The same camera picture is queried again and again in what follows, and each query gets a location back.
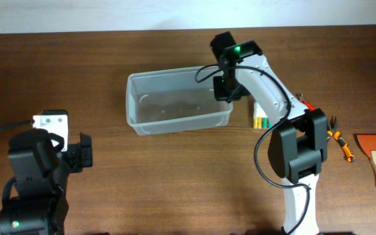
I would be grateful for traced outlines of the clear case of coloured plugs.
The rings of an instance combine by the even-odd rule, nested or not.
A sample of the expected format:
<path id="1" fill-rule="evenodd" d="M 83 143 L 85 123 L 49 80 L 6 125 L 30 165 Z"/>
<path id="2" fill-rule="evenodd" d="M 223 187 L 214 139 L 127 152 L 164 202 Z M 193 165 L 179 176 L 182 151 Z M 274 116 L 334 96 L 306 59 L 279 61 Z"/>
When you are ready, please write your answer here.
<path id="1" fill-rule="evenodd" d="M 272 127 L 268 116 L 258 102 L 254 102 L 253 106 L 253 128 L 254 129 L 269 129 Z"/>

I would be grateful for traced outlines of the red handled small pliers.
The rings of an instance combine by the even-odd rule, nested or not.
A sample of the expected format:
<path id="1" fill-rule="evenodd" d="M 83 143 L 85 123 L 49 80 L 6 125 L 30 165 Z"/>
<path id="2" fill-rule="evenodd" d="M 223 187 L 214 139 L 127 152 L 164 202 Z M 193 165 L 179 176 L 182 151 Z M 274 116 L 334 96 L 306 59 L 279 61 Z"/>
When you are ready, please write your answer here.
<path id="1" fill-rule="evenodd" d="M 296 97 L 297 99 L 304 105 L 306 105 L 306 107 L 310 110 L 310 111 L 314 111 L 315 110 L 315 107 L 310 104 L 304 97 L 304 95 L 302 93 L 297 93 L 296 94 Z"/>

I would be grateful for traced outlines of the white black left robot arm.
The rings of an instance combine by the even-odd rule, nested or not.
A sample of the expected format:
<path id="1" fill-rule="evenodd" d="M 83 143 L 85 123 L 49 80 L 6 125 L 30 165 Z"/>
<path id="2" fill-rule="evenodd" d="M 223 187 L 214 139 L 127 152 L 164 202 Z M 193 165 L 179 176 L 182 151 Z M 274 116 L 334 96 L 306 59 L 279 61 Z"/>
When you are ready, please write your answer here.
<path id="1" fill-rule="evenodd" d="M 3 189 L 0 234 L 64 234 L 69 210 L 67 181 L 93 164 L 92 139 L 81 134 L 67 151 L 63 137 L 44 129 L 20 133 L 9 142 L 14 172 Z"/>

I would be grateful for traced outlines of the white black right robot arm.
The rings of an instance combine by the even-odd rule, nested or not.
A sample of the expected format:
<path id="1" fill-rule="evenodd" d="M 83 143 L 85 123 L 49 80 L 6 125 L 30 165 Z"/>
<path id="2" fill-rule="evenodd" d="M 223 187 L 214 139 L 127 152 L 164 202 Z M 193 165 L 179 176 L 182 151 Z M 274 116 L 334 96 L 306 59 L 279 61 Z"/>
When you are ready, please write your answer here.
<path id="1" fill-rule="evenodd" d="M 237 43 L 230 32 L 216 35 L 210 42 L 217 70 L 213 79 L 214 97 L 230 103 L 250 95 L 266 114 L 271 127 L 259 138 L 259 147 L 270 138 L 268 160 L 282 179 L 276 183 L 257 168 L 270 185 L 284 190 L 283 234 L 318 234 L 315 193 L 322 164 L 327 159 L 327 118 L 321 109 L 311 111 L 282 84 L 268 60 L 253 40 Z"/>

